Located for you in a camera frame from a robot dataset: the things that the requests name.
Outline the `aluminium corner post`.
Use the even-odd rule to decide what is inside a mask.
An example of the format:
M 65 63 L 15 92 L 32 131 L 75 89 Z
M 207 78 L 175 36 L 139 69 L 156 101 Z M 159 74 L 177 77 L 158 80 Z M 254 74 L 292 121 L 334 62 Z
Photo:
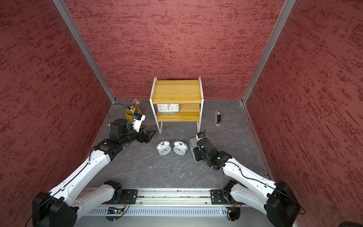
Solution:
M 280 33 L 281 33 L 281 31 L 282 31 L 282 29 L 283 29 L 289 15 L 290 15 L 290 13 L 291 13 L 295 3 L 296 3 L 296 0 L 286 0 L 284 2 L 283 7 L 281 9 L 281 12 L 279 14 L 279 17 L 277 18 L 277 21 L 276 21 L 276 23 L 275 23 L 275 25 L 273 27 L 273 30 L 272 30 L 272 32 L 270 34 L 269 39 L 268 39 L 268 42 L 267 42 L 267 44 L 266 44 L 266 46 L 264 48 L 264 51 L 263 51 L 263 53 L 261 55 L 261 58 L 260 58 L 259 62 L 257 64 L 256 70 L 255 70 L 255 72 L 254 72 L 254 74 L 253 74 L 253 76 L 251 78 L 251 81 L 250 81 L 250 83 L 249 83 L 249 85 L 248 85 L 248 87 L 246 89 L 246 92 L 245 92 L 245 94 L 244 94 L 244 96 L 242 98 L 242 103 L 244 105 L 247 104 L 247 101 L 248 101 L 248 99 L 249 99 L 249 97 L 250 97 L 250 95 L 251 95 L 251 93 L 253 91 L 253 88 L 255 87 L 255 85 L 256 85 L 256 83 L 257 83 L 257 81 L 258 81 L 258 79 L 259 79 L 259 77 L 260 77 L 260 75 L 262 73 L 262 70 L 263 70 L 263 68 L 264 68 L 264 66 L 265 66 L 265 64 L 266 64 L 266 62 L 267 62 L 267 60 L 268 60 L 268 58 L 269 58 L 269 56 L 270 56 L 270 54 L 271 54 L 271 52 L 272 52 L 272 50 L 274 48 L 279 36 L 280 36 Z
M 88 48 L 84 38 L 82 37 L 79 29 L 77 28 L 76 23 L 74 22 L 68 8 L 65 5 L 64 1 L 61 0 L 52 0 L 56 9 L 58 10 L 60 16 L 62 17 L 63 21 L 65 22 L 66 26 L 68 27 L 69 31 L 71 32 L 73 38 L 75 39 L 77 45 L 79 46 L 81 52 L 83 53 L 84 57 L 86 58 L 87 62 L 89 63 L 91 69 L 93 70 L 94 74 L 96 75 L 98 81 L 100 82 L 102 88 L 104 89 L 105 93 L 109 97 L 111 103 L 115 103 L 116 97 L 112 92 L 110 86 L 108 85 L 101 69 L 99 68 L 96 60 L 94 59 L 90 49 Z

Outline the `bundle of coloured pencils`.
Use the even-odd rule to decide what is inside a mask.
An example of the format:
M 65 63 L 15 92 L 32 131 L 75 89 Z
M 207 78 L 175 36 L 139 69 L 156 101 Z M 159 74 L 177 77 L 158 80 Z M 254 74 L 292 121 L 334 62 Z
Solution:
M 138 99 L 133 100 L 133 111 L 137 112 L 139 107 L 140 101 Z

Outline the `white frame wooden shelf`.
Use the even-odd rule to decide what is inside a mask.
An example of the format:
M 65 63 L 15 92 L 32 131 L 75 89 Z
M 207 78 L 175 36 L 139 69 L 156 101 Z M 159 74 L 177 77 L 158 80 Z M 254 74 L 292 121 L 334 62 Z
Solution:
M 195 122 L 200 131 L 204 108 L 202 79 L 197 80 L 158 80 L 153 79 L 149 102 L 158 132 L 162 133 L 163 123 Z M 162 114 L 157 104 L 179 104 L 177 113 Z

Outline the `right aluminium corner post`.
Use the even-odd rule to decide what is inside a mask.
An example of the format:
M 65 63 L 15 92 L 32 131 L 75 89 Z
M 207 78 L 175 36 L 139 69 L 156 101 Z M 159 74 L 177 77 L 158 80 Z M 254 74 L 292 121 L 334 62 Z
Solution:
M 281 31 L 282 31 L 282 29 L 283 29 L 289 15 L 290 15 L 290 13 L 291 13 L 295 3 L 296 3 L 296 0 L 286 0 L 284 2 L 283 7 L 281 9 L 281 12 L 279 14 L 279 17 L 277 18 L 277 21 L 276 21 L 276 23 L 275 23 L 275 25 L 273 27 L 273 30 L 272 30 L 272 32 L 270 34 L 269 39 L 268 39 L 268 42 L 267 42 L 267 44 L 266 44 L 266 46 L 264 48 L 264 51 L 263 51 L 263 53 L 261 55 L 261 58 L 260 58 L 259 62 L 257 64 L 256 70 L 255 70 L 255 72 L 254 72 L 254 74 L 253 74 L 253 76 L 251 78 L 251 81 L 250 81 L 250 83 L 249 83 L 249 85 L 248 85 L 248 87 L 246 89 L 246 92 L 245 92 L 245 94 L 244 94 L 244 96 L 242 98 L 242 103 L 244 105 L 247 104 L 247 101 L 248 101 L 248 99 L 249 99 L 249 97 L 250 97 L 250 95 L 251 95 L 251 93 L 253 91 L 253 88 L 255 87 L 255 85 L 256 85 L 256 83 L 257 83 L 257 81 L 258 81 L 258 79 L 259 79 L 259 77 L 260 77 L 260 75 L 262 73 L 262 70 L 263 70 L 263 68 L 264 68 L 264 66 L 265 66 L 265 64 L 266 64 L 266 62 L 267 62 L 267 60 L 268 60 L 268 58 L 269 58 L 269 56 L 270 56 L 270 54 L 271 54 L 271 52 L 272 52 L 272 50 L 274 48 L 279 36 L 280 36 L 280 33 L 281 33 Z

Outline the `grey square alarm clock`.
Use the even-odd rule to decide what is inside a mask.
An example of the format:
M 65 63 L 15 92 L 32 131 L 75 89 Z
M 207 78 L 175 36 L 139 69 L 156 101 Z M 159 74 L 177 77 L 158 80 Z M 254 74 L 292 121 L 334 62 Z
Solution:
M 157 104 L 157 111 L 159 113 L 177 113 L 180 110 L 179 104 Z
M 190 146 L 190 150 L 191 150 L 191 154 L 192 154 L 193 148 L 198 147 L 198 146 L 197 146 L 197 140 L 196 140 L 196 137 L 194 137 L 194 138 L 191 138 L 191 139 L 190 139 L 190 141 L 189 141 L 189 146 Z

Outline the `yellow metal pen bucket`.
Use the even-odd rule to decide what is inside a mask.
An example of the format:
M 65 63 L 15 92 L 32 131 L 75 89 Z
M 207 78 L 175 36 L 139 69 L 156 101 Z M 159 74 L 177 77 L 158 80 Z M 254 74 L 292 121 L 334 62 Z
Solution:
M 133 107 L 131 107 L 132 111 L 126 109 L 125 111 L 125 114 L 126 114 L 126 117 L 127 119 L 130 121 L 131 124 L 133 124 L 133 115 L 134 115 L 134 111 L 133 111 Z

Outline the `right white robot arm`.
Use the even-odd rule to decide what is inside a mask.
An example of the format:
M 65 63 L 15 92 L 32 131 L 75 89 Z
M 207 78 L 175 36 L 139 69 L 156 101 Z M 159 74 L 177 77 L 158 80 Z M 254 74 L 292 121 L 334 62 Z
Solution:
M 240 164 L 224 151 L 218 151 L 200 132 L 191 146 L 196 162 L 205 161 L 213 170 L 232 178 L 225 186 L 225 199 L 229 204 L 244 203 L 266 215 L 275 227 L 291 227 L 302 206 L 291 187 L 284 181 L 278 183 L 259 176 Z

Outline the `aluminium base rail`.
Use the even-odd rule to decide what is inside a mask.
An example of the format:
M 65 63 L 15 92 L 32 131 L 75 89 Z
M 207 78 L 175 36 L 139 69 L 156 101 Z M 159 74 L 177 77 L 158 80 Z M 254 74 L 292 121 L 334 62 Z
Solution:
M 86 188 L 80 197 L 97 188 Z M 109 221 L 121 217 L 218 217 L 237 221 L 243 208 L 253 208 L 244 203 L 212 204 L 212 190 L 221 189 L 123 189 L 131 204 L 104 202 L 84 216 L 104 216 Z

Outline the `white twin-bell clock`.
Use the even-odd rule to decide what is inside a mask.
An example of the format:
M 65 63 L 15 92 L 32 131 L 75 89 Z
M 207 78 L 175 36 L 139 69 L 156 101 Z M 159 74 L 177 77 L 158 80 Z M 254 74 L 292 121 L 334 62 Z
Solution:
M 188 145 L 182 141 L 175 141 L 174 142 L 174 152 L 178 155 L 185 155 L 186 151 L 188 150 Z
M 157 151 L 162 156 L 169 154 L 171 150 L 169 141 L 161 141 L 157 144 Z

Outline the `left aluminium corner post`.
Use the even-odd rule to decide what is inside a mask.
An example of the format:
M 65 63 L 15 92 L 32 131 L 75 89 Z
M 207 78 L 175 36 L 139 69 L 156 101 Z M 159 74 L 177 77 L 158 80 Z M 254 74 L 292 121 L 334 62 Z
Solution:
M 93 70 L 94 74 L 96 75 L 98 81 L 100 82 L 102 88 L 104 89 L 105 93 L 109 97 L 111 103 L 115 103 L 116 97 L 112 92 L 110 86 L 108 85 L 101 69 L 99 68 L 96 60 L 94 59 L 90 49 L 88 48 L 84 38 L 82 37 L 79 29 L 77 28 L 76 23 L 74 22 L 68 8 L 65 5 L 64 1 L 61 0 L 52 0 L 56 9 L 58 10 L 60 16 L 62 17 L 63 21 L 65 22 L 66 26 L 68 27 L 69 31 L 71 32 L 73 38 L 75 39 L 77 45 L 79 46 L 81 52 L 83 53 L 84 57 L 86 58 L 87 62 L 89 63 L 91 69 Z

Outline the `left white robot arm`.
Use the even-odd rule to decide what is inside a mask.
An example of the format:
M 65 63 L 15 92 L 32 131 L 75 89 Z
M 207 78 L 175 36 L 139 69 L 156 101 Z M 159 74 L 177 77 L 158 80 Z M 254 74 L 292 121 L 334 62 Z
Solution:
M 133 141 L 148 143 L 156 131 L 144 130 L 142 121 L 129 124 L 116 119 L 110 124 L 110 134 L 92 148 L 86 160 L 50 192 L 40 192 L 32 202 L 30 221 L 34 227 L 73 227 L 75 223 L 98 205 L 123 199 L 122 184 L 109 180 L 99 188 L 80 197 L 79 194 L 94 178 Z

